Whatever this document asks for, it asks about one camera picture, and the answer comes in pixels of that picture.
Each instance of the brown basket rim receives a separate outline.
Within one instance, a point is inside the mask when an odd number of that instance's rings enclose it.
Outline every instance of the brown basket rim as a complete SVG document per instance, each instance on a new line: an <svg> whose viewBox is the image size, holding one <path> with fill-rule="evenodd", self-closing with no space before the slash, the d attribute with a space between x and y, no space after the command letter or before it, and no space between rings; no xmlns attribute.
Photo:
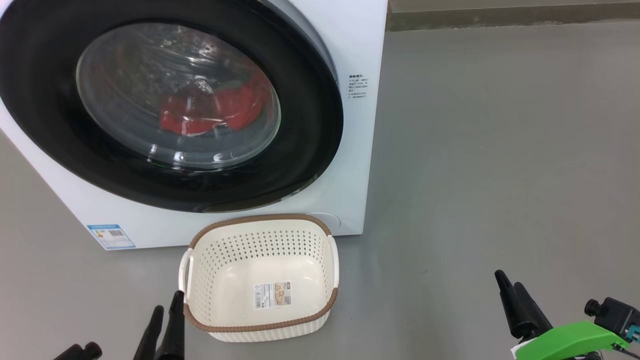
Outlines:
<svg viewBox="0 0 640 360"><path fill-rule="evenodd" d="M189 244L189 248L195 249L196 244L198 243L198 241L200 241L200 239L204 236L204 234L208 233L213 229L217 229L219 227L224 227L224 226L230 226L230 225L245 224L247 222L259 222L259 221L268 221L268 220L307 220L315 223L320 228L322 228L322 230L327 236L331 235L331 231L322 221L310 215L304 215L304 214L257 215L252 217L235 218L235 219L216 222L215 224L211 224L205 227L204 229L202 229L193 238L193 240L191 241L191 244ZM267 323L264 325L250 325L250 326L207 326L199 322L198 320L196 320L196 318L191 313L191 310L188 304L184 304L184 317L189 319L189 321L193 324L193 326L206 332L250 332L250 331L281 329L283 327L300 325L303 323L312 322L317 319L320 319L327 312L329 312L337 296L338 296L338 288L333 288L329 301L320 311L318 311L313 315L306 316L304 318L289 320L286 322Z"/></svg>

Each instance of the black knob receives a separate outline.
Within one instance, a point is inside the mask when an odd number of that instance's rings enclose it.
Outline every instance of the black knob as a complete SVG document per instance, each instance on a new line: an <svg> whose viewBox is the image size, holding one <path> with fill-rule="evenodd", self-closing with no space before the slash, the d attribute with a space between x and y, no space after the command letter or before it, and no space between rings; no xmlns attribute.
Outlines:
<svg viewBox="0 0 640 360"><path fill-rule="evenodd" d="M589 316L596 316L599 310L600 303L594 299L587 301L587 304L584 306L584 313Z"/></svg>

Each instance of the white handle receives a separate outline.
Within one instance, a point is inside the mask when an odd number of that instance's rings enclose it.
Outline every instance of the white handle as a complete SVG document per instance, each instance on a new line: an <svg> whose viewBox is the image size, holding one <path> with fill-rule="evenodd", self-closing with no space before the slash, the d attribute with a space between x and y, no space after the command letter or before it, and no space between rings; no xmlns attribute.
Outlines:
<svg viewBox="0 0 640 360"><path fill-rule="evenodd" d="M329 238L329 244L333 251L333 287L337 288L340 283L340 259L338 259L338 246L335 244L333 236L327 236Z"/></svg>
<svg viewBox="0 0 640 360"><path fill-rule="evenodd" d="M193 256L190 256L192 248L188 248L182 255L180 260L180 268L178 269L178 290L184 293L184 303L187 303L187 299L191 295L191 287L189 286L189 280L191 273L193 272ZM186 269L187 263L189 263L189 270Z"/></svg>

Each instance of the white washing machine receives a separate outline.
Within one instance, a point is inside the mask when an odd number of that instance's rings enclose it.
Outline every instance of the white washing machine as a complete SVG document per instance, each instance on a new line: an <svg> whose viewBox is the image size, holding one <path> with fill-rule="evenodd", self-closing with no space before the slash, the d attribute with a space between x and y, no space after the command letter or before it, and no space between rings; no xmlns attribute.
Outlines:
<svg viewBox="0 0 640 360"><path fill-rule="evenodd" d="M0 127L108 250L362 233L387 0L0 0Z"/></svg>

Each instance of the label in basket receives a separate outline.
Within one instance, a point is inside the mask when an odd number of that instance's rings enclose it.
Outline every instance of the label in basket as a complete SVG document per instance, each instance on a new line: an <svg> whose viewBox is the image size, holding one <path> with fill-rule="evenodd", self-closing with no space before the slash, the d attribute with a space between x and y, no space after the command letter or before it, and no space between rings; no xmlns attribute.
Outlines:
<svg viewBox="0 0 640 360"><path fill-rule="evenodd" d="M253 287L255 309L291 305L291 281L273 282Z"/></svg>

